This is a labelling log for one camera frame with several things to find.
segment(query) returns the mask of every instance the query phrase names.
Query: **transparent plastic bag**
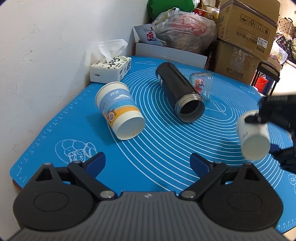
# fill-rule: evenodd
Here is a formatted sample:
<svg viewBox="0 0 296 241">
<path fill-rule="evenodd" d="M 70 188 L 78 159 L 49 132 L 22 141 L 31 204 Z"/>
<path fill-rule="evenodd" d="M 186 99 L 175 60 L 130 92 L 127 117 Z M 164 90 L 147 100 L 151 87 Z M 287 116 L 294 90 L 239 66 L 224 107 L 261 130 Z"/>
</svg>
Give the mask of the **transparent plastic bag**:
<svg viewBox="0 0 296 241">
<path fill-rule="evenodd" d="M 214 21 L 178 8 L 161 13 L 152 23 L 158 39 L 167 47 L 202 53 L 216 40 Z"/>
<path fill-rule="evenodd" d="M 274 41 L 269 57 L 275 59 L 280 64 L 283 64 L 288 58 L 288 54 L 276 43 L 276 41 Z"/>
</svg>

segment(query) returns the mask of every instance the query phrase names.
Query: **colorful paper cup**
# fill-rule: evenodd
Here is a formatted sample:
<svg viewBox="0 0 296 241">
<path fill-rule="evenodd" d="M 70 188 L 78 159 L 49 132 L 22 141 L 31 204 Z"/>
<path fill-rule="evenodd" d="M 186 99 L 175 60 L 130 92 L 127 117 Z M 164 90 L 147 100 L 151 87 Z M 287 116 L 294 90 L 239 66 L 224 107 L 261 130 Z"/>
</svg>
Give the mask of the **colorful paper cup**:
<svg viewBox="0 0 296 241">
<path fill-rule="evenodd" d="M 95 103 L 118 139 L 131 139 L 144 129 L 146 121 L 124 83 L 104 85 Z"/>
</svg>

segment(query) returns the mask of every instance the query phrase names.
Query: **paper cup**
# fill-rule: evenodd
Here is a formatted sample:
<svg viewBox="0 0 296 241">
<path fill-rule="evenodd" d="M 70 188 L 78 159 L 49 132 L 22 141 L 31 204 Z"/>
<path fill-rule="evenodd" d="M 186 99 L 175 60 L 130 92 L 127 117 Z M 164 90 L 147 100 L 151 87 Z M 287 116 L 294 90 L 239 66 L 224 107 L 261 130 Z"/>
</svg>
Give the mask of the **paper cup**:
<svg viewBox="0 0 296 241">
<path fill-rule="evenodd" d="M 131 139 L 144 129 L 146 121 L 124 83 L 104 85 L 95 103 L 118 139 Z"/>
<path fill-rule="evenodd" d="M 270 150 L 270 141 L 267 124 L 248 124 L 244 119 L 255 115 L 258 110 L 244 113 L 237 121 L 236 131 L 242 149 L 242 154 L 250 161 L 263 159 Z"/>
</svg>

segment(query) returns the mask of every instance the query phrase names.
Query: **thermos bottle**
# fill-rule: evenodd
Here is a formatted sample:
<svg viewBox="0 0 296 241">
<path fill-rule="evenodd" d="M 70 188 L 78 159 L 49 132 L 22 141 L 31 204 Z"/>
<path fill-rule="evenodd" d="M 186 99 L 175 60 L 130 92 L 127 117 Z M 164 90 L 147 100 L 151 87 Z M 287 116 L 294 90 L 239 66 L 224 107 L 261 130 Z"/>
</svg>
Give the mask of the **thermos bottle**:
<svg viewBox="0 0 296 241">
<path fill-rule="evenodd" d="M 184 122 L 193 122 L 202 116 L 205 105 L 189 81 L 170 62 L 156 69 L 156 76 L 175 114 Z"/>
</svg>

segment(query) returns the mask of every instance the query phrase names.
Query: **white tissue paper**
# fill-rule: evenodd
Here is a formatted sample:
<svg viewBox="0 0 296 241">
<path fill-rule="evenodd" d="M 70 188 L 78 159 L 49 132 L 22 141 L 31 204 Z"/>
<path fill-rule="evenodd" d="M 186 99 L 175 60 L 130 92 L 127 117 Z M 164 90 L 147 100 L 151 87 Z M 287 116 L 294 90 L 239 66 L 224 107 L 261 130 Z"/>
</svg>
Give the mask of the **white tissue paper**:
<svg viewBox="0 0 296 241">
<path fill-rule="evenodd" d="M 107 84 L 122 80 L 131 68 L 131 58 L 119 56 L 127 45 L 123 39 L 99 42 L 99 49 L 105 58 L 90 66 L 92 82 Z"/>
</svg>

